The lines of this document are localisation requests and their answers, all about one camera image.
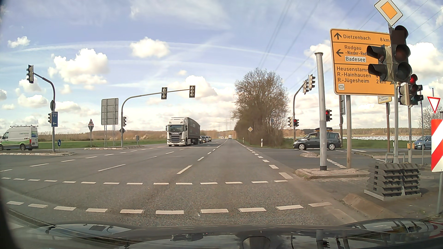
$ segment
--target blue direction sign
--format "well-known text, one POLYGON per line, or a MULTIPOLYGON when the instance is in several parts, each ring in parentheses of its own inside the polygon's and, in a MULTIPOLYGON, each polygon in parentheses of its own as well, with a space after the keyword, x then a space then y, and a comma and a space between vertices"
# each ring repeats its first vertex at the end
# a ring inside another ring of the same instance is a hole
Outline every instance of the blue direction sign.
POLYGON ((58 112, 52 112, 51 127, 58 127, 58 112))

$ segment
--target blue car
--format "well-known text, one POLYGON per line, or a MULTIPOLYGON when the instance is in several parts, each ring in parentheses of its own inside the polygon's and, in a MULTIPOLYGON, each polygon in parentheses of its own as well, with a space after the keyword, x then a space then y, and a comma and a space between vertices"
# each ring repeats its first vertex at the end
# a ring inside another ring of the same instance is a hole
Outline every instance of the blue car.
POLYGON ((417 141, 414 142, 414 146, 415 146, 416 150, 418 150, 418 149, 421 150, 422 146, 423 146, 423 150, 431 149, 431 136, 430 135, 424 136, 424 142, 423 142, 422 137, 417 139, 417 141))

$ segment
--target car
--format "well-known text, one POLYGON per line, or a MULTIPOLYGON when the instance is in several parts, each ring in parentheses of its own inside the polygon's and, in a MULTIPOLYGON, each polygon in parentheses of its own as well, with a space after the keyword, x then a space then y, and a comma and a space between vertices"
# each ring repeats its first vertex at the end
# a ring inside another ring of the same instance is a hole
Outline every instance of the car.
MULTIPOLYGON (((335 150, 335 148, 343 147, 340 140, 340 134, 338 132, 327 132, 327 149, 335 150)), ((300 138, 293 144, 294 149, 305 150, 308 148, 320 148, 320 133, 313 132, 306 135, 304 138, 300 138)))
POLYGON ((424 136, 424 141, 422 139, 422 137, 420 137, 419 139, 417 139, 417 141, 414 142, 414 146, 415 149, 422 149, 421 147, 423 146, 423 150, 425 149, 431 149, 431 136, 430 135, 425 135, 424 136))

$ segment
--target white van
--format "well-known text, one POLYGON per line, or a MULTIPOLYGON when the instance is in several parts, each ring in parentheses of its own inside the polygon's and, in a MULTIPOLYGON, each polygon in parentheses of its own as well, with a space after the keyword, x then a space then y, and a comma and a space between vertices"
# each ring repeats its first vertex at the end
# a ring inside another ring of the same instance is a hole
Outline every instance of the white van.
POLYGON ((10 149, 39 148, 39 132, 37 125, 12 125, 0 139, 0 151, 10 149))

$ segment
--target white truck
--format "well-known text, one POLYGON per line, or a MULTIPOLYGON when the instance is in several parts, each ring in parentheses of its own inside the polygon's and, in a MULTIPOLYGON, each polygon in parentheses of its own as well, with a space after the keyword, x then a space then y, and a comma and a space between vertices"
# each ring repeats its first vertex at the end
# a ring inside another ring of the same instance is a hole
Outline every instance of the white truck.
POLYGON ((166 125, 166 143, 171 147, 198 144, 200 125, 189 117, 172 117, 166 125))

